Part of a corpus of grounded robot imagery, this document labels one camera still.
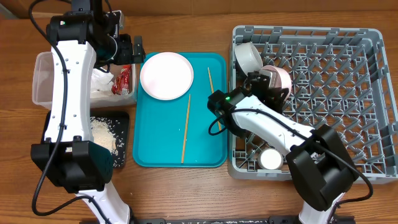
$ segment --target wooden chopstick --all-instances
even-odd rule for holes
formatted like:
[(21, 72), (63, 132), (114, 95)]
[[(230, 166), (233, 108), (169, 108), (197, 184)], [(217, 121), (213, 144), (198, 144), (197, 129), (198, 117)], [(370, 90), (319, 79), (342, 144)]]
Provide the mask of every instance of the wooden chopstick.
[[(211, 94), (214, 93), (214, 88), (213, 88), (213, 81), (211, 80), (211, 75), (210, 75), (210, 68), (207, 67), (207, 71), (209, 72), (209, 81), (210, 81), (210, 88), (211, 88)], [(218, 123), (218, 130), (221, 131), (221, 123), (217, 121)]]
[(187, 119), (185, 121), (184, 143), (182, 145), (181, 163), (184, 163), (185, 143), (187, 142), (187, 130), (188, 130), (188, 120), (189, 120), (189, 109), (190, 109), (190, 107), (191, 107), (191, 94), (189, 94), (189, 100), (188, 100)]

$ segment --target teal tray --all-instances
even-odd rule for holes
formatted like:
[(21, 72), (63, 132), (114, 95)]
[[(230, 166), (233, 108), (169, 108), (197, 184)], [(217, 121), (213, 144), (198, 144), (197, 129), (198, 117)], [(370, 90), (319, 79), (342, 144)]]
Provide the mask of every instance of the teal tray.
[[(155, 54), (147, 55), (145, 62)], [(226, 62), (214, 53), (180, 55), (193, 67), (193, 83), (186, 94), (171, 101), (156, 100), (139, 84), (132, 156), (144, 167), (218, 167), (227, 157), (228, 132), (217, 136), (208, 134), (208, 127), (216, 117), (207, 109), (207, 98), (211, 95), (207, 68), (210, 68), (214, 90), (226, 92)], [(182, 164), (189, 94), (191, 107)], [(214, 125), (212, 131), (217, 132), (218, 126)]]

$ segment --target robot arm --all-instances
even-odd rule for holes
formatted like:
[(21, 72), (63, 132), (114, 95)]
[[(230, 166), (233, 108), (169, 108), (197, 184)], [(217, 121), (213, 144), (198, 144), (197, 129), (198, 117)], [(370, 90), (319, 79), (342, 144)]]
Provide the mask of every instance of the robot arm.
[(90, 84), (94, 68), (113, 63), (142, 63), (145, 52), (141, 37), (119, 34), (123, 27), (121, 11), (105, 13), (101, 0), (73, 0), (72, 10), (54, 16), (47, 26), (47, 37), (62, 54), (68, 69), (68, 95), (63, 130), (57, 153), (52, 161), (60, 129), (64, 79), (60, 57), (52, 49), (54, 63), (53, 103), (49, 125), (41, 144), (33, 144), (31, 158), (43, 171), (51, 167), (47, 178), (57, 187), (64, 187), (83, 199), (100, 223), (130, 223), (132, 211), (118, 195), (111, 182), (113, 158), (109, 151), (93, 143), (90, 125)]
[[(318, 163), (313, 153), (322, 154), (324, 147), (354, 166), (336, 131), (327, 125), (319, 129), (296, 123), (275, 112), (246, 89), (239, 87), (231, 93), (221, 91), (209, 96), (208, 108), (233, 134), (243, 137), (247, 131), (258, 135), (275, 147), (289, 165), (297, 192), (304, 199), (298, 219), (302, 224), (326, 224), (333, 206), (347, 192), (358, 174), (325, 154)], [(296, 130), (305, 139), (290, 132), (275, 119)]]

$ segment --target white plate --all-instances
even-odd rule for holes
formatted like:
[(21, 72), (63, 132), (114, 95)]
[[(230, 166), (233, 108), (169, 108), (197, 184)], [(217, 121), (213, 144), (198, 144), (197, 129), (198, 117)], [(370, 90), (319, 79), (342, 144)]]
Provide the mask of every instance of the white plate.
[(145, 62), (141, 69), (140, 82), (151, 97), (158, 100), (174, 100), (191, 87), (193, 68), (180, 54), (159, 53)]

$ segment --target gray dish rack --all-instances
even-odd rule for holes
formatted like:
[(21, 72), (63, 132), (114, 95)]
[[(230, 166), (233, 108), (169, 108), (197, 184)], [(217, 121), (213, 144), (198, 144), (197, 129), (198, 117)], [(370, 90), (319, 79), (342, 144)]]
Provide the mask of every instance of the gray dish rack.
[[(397, 107), (382, 35), (375, 29), (237, 26), (233, 30), (229, 86), (242, 85), (235, 46), (252, 42), (264, 65), (287, 70), (293, 86), (286, 117), (317, 128), (329, 124), (356, 167), (374, 184), (396, 180)], [(255, 135), (229, 133), (228, 172), (237, 179), (290, 180), (261, 169), (256, 157), (267, 144)]]

